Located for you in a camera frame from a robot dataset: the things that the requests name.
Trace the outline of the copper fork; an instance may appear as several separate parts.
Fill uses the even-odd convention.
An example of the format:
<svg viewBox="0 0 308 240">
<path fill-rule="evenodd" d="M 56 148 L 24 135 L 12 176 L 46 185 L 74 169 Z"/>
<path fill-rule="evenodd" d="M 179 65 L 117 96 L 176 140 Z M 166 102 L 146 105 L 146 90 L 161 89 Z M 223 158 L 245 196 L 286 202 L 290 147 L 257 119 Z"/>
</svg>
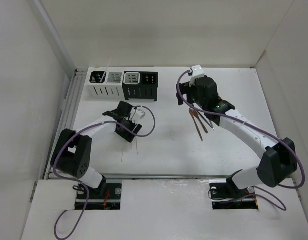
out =
<svg viewBox="0 0 308 240">
<path fill-rule="evenodd" d="M 202 126 L 203 130 L 205 131 L 205 133 L 207 134 L 208 133 L 208 130 L 207 128 L 205 127 L 205 125 L 203 124 L 202 120 L 200 119 L 199 117 L 199 114 L 196 110 L 194 110 L 193 108 L 190 108 L 193 113 L 194 113 L 194 116 L 195 116 L 195 120 L 198 120 L 198 122 L 200 123 L 200 125 Z"/>
</svg>

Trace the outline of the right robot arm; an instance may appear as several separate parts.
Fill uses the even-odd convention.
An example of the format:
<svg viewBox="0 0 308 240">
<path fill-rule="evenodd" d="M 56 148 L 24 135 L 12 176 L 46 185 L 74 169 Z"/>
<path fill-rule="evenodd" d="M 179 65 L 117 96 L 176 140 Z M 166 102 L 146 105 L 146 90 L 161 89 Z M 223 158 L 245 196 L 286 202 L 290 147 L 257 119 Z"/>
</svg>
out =
<svg viewBox="0 0 308 240">
<path fill-rule="evenodd" d="M 234 105 L 218 95 L 213 79 L 204 75 L 194 83 L 178 82 L 176 90 L 179 105 L 197 105 L 199 112 L 239 138 L 260 159 L 257 166 L 238 170 L 225 183 L 214 185 L 223 198 L 237 197 L 249 187 L 261 184 L 274 188 L 297 171 L 294 142 L 289 138 L 279 139 L 249 123 Z"/>
</svg>

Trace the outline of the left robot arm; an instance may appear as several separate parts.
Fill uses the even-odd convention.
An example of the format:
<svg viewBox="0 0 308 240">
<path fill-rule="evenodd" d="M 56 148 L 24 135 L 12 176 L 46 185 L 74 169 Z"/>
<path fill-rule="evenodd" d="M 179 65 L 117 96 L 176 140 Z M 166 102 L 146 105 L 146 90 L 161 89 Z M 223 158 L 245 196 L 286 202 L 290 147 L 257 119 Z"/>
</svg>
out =
<svg viewBox="0 0 308 240">
<path fill-rule="evenodd" d="M 106 178 L 90 167 L 92 141 L 116 133 L 130 143 L 142 128 L 139 121 L 144 116 L 142 110 L 120 101 L 116 109 L 102 113 L 86 127 L 62 130 L 50 161 L 53 171 L 79 180 L 92 197 L 101 198 L 106 191 Z"/>
</svg>

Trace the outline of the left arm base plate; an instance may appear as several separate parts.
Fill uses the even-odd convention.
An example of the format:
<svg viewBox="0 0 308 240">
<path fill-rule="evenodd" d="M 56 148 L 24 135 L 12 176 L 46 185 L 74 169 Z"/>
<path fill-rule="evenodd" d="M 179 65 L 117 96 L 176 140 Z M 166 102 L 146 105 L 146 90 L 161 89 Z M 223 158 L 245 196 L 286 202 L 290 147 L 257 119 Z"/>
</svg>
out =
<svg viewBox="0 0 308 240">
<path fill-rule="evenodd" d="M 72 187 L 76 191 L 76 199 L 74 203 L 75 210 L 82 210 L 86 201 L 86 190 L 81 184 Z M 120 210 L 121 206 L 121 183 L 107 183 L 102 195 L 99 195 L 95 189 L 89 189 L 89 199 L 86 210 L 111 211 Z"/>
</svg>

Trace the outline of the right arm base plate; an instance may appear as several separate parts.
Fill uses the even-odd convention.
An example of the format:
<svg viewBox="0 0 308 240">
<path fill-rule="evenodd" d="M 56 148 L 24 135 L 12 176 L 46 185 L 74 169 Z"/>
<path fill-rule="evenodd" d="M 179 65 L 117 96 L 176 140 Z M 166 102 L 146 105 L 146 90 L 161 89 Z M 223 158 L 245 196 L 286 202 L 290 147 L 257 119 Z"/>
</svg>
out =
<svg viewBox="0 0 308 240">
<path fill-rule="evenodd" d="M 208 196 L 213 210 L 258 210 L 253 187 L 238 189 L 225 181 L 212 181 Z"/>
</svg>

